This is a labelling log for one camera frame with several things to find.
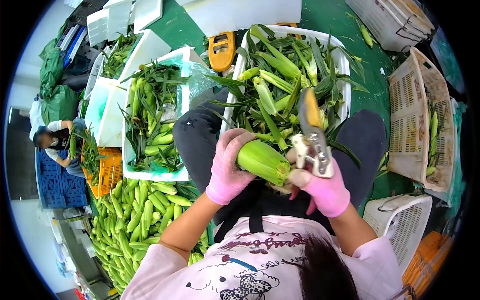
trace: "wall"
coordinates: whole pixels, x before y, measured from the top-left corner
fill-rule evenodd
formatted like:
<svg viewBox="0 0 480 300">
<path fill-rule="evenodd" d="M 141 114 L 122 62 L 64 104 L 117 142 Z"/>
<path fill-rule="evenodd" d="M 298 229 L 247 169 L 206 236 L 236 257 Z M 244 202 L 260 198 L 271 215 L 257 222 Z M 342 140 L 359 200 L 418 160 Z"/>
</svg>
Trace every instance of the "wall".
<svg viewBox="0 0 480 300">
<path fill-rule="evenodd" d="M 57 269 L 56 243 L 51 227 L 37 215 L 39 200 L 13 200 L 12 211 L 18 231 L 35 267 L 54 293 L 76 288 L 72 277 L 63 277 Z"/>
<path fill-rule="evenodd" d="M 55 0 L 42 20 L 38 23 L 22 57 L 8 97 L 10 107 L 30 110 L 33 99 L 40 92 L 40 68 L 42 59 L 38 56 L 43 47 L 57 36 L 58 30 L 75 8 Z"/>
</svg>

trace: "star print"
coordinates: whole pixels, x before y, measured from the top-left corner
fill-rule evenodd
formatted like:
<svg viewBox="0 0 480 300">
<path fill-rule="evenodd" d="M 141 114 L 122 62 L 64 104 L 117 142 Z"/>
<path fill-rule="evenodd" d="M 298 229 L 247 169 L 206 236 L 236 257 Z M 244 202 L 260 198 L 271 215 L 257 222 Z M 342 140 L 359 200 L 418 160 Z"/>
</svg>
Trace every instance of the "star print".
<svg viewBox="0 0 480 300">
<path fill-rule="evenodd" d="M 191 120 L 190 118 L 188 118 L 188 120 L 186 120 L 185 122 L 182 122 L 181 124 L 183 125 L 183 132 L 187 131 L 188 127 L 195 128 L 195 126 L 193 125 L 193 123 L 195 122 L 197 122 L 197 120 Z"/>
</svg>

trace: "pruning shears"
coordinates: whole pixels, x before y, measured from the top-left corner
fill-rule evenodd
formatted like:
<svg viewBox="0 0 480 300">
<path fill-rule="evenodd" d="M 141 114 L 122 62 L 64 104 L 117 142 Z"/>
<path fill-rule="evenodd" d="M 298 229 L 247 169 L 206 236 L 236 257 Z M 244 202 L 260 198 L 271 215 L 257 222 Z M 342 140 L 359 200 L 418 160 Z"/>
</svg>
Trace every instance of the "pruning shears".
<svg viewBox="0 0 480 300">
<path fill-rule="evenodd" d="M 293 136 L 293 147 L 297 152 L 297 168 L 312 164 L 316 177 L 331 178 L 334 174 L 332 149 L 327 146 L 321 129 L 317 98 L 312 88 L 305 88 L 299 101 L 299 119 L 303 134 Z"/>
</svg>

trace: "dark hair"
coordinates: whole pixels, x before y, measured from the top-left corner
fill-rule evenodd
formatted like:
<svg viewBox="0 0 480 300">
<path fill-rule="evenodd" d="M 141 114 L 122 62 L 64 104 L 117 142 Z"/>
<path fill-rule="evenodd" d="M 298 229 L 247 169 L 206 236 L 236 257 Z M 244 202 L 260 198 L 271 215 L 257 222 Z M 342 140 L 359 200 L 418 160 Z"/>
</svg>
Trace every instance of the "dark hair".
<svg viewBox="0 0 480 300">
<path fill-rule="evenodd" d="M 299 267 L 300 285 L 304 300 L 358 300 L 352 274 L 332 244 L 309 234 Z"/>
<path fill-rule="evenodd" d="M 40 136 L 42 136 L 44 133 L 50 133 L 50 130 L 48 129 L 47 126 L 39 126 L 38 130 L 33 136 L 33 143 L 35 144 L 35 147 L 41 148 L 40 147 Z"/>
</svg>

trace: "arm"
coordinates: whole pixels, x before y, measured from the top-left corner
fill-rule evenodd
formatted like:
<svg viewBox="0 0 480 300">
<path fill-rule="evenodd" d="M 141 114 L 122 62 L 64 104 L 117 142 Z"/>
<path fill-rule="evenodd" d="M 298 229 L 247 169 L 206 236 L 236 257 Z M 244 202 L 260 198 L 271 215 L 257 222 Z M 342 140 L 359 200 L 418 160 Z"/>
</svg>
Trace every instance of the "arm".
<svg viewBox="0 0 480 300">
<path fill-rule="evenodd" d="M 190 252 L 215 213 L 255 179 L 255 175 L 240 171 L 236 165 L 240 149 L 255 138 L 254 134 L 240 128 L 222 135 L 216 145 L 212 177 L 205 192 L 165 229 L 158 242 L 160 245 L 172 249 L 188 262 Z"/>
<path fill-rule="evenodd" d="M 165 229 L 158 243 L 180 254 L 188 262 L 190 252 L 198 243 L 210 220 L 222 207 L 203 193 L 189 209 Z"/>
<path fill-rule="evenodd" d="M 70 165 L 71 160 L 69 158 L 63 159 L 60 156 L 57 158 L 56 162 L 62 167 L 66 168 Z"/>
<path fill-rule="evenodd" d="M 61 129 L 68 128 L 69 131 L 72 131 L 73 122 L 72 121 L 62 121 L 61 122 Z"/>
<path fill-rule="evenodd" d="M 288 153 L 294 161 L 295 153 Z M 352 256 L 361 245 L 377 238 L 375 231 L 363 220 L 350 202 L 350 192 L 345 188 L 342 173 L 333 158 L 332 178 L 318 178 L 303 169 L 295 169 L 290 182 L 312 195 L 307 215 L 316 209 L 326 216 L 345 255 Z"/>
<path fill-rule="evenodd" d="M 352 203 L 338 217 L 328 220 L 345 255 L 352 256 L 358 247 L 377 238 L 375 231 L 360 217 Z"/>
</svg>

